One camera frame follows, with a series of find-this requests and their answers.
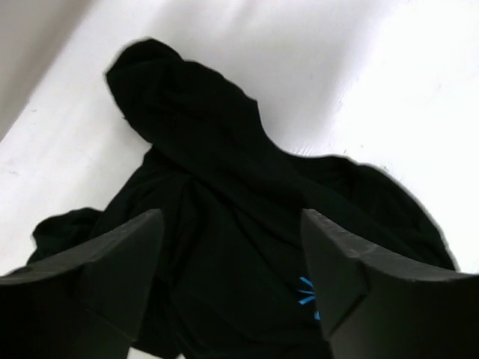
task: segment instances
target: blue print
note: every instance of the blue print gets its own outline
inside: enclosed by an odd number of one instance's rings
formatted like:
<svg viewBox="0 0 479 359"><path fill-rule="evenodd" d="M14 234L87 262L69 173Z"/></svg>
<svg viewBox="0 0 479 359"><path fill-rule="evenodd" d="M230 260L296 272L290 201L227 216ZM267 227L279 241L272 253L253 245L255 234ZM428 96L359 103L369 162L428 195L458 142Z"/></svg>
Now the blue print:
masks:
<svg viewBox="0 0 479 359"><path fill-rule="evenodd" d="M309 285L311 288L313 288L313 283L310 282L308 279L306 279L306 278L304 278L304 277L300 277L299 279L302 280L303 282L305 282L305 283L306 283L307 285ZM309 303L310 301L313 301L314 299L316 299L316 295L314 294L314 291L313 291L313 290L300 290L300 289L298 289L298 292L309 295L308 297L306 297L306 298L304 298L304 299L301 299L301 300L299 301L299 303L300 303L301 305L305 305L305 304ZM316 312L314 313L314 318L315 318L316 320L320 320L320 312L316 311Z"/></svg>

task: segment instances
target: white floor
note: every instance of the white floor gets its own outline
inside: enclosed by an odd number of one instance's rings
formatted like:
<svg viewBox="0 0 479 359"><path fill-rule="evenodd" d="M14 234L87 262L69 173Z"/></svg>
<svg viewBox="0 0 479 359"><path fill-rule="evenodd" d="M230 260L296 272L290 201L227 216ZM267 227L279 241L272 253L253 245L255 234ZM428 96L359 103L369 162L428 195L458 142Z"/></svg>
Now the white floor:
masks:
<svg viewBox="0 0 479 359"><path fill-rule="evenodd" d="M284 150L390 173L479 273L478 18L474 0L94 1L0 143L0 274L39 221L103 208L140 164L103 72L145 36L258 99Z"/></svg>

